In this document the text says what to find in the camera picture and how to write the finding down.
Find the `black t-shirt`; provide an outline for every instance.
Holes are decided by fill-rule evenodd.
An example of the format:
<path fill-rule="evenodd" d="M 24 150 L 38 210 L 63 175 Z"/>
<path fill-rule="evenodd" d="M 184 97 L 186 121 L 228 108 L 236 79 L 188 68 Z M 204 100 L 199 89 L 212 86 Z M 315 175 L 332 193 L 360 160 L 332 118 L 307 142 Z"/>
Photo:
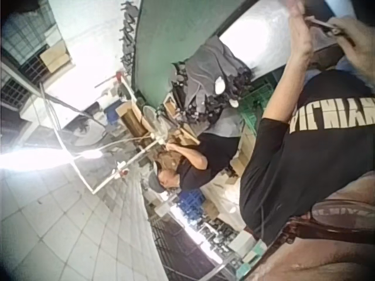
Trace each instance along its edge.
<path fill-rule="evenodd" d="M 375 96 L 361 80 L 326 71 L 307 83 L 297 109 L 290 125 L 262 119 L 241 178 L 241 215 L 267 245 L 289 217 L 374 170 Z"/>
<path fill-rule="evenodd" d="M 240 138 L 225 138 L 212 133 L 199 135 L 199 145 L 186 146 L 194 149 L 207 158 L 207 169 L 195 168 L 185 157 L 177 167 L 180 174 L 180 188 L 182 190 L 198 189 L 210 182 L 221 170 L 228 167 L 236 154 Z"/>

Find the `ceiling light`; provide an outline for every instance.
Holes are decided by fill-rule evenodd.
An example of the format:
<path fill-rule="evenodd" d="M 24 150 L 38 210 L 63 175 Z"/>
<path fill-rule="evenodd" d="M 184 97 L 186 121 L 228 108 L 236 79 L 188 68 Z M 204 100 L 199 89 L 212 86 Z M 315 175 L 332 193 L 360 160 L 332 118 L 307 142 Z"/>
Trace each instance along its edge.
<path fill-rule="evenodd" d="M 44 170 L 68 164 L 72 160 L 71 154 L 61 149 L 21 149 L 0 155 L 0 169 L 17 171 Z"/>
<path fill-rule="evenodd" d="M 103 153 L 100 150 L 92 149 L 82 152 L 81 156 L 86 159 L 98 159 L 103 156 Z"/>

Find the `bright light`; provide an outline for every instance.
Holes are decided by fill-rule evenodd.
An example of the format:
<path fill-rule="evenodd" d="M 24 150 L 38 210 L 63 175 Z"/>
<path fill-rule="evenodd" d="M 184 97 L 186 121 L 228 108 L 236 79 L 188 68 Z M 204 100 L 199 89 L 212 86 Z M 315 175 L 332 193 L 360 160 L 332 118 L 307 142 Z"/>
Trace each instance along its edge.
<path fill-rule="evenodd" d="M 266 54 L 270 39 L 270 27 L 262 17 L 244 18 L 220 36 L 220 40 L 236 57 L 246 58 L 244 62 L 250 67 L 258 66 Z"/>
<path fill-rule="evenodd" d="M 193 239 L 193 241 L 196 244 L 200 244 L 200 248 L 209 258 L 211 258 L 218 264 L 223 263 L 221 257 L 219 257 L 218 254 L 214 251 L 210 250 L 210 244 L 207 239 L 201 233 L 196 232 L 193 228 L 190 227 L 180 208 L 178 208 L 176 205 L 171 206 L 171 213 L 177 220 L 179 220 L 183 224 L 186 233 Z"/>
<path fill-rule="evenodd" d="M 87 150 L 81 153 L 82 157 L 86 159 L 97 159 L 103 156 L 103 153 L 100 150 L 93 149 Z"/>
<path fill-rule="evenodd" d="M 230 210 L 229 210 L 229 214 L 233 214 L 236 212 L 236 206 L 232 207 Z"/>
<path fill-rule="evenodd" d="M 72 160 L 71 154 L 61 149 L 21 149 L 0 155 L 0 169 L 17 171 L 43 170 L 68 164 Z"/>

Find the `gray cap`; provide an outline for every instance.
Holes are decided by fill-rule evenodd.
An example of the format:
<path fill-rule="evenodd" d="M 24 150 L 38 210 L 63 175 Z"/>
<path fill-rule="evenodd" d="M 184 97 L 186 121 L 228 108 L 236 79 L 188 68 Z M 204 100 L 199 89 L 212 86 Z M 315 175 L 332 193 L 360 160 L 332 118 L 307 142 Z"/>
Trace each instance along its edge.
<path fill-rule="evenodd" d="M 165 188 L 160 184 L 158 174 L 161 171 L 162 166 L 158 161 L 153 162 L 153 169 L 148 177 L 148 186 L 157 193 L 163 193 Z"/>

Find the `clothing pile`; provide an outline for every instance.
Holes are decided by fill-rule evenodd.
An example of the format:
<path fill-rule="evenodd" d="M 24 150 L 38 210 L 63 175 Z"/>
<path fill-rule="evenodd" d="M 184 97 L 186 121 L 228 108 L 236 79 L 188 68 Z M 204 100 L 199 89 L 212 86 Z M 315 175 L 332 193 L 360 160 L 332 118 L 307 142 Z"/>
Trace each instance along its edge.
<path fill-rule="evenodd" d="M 251 70 L 217 36 L 173 67 L 172 93 L 181 122 L 214 124 L 223 109 L 237 107 L 241 95 L 251 87 Z"/>

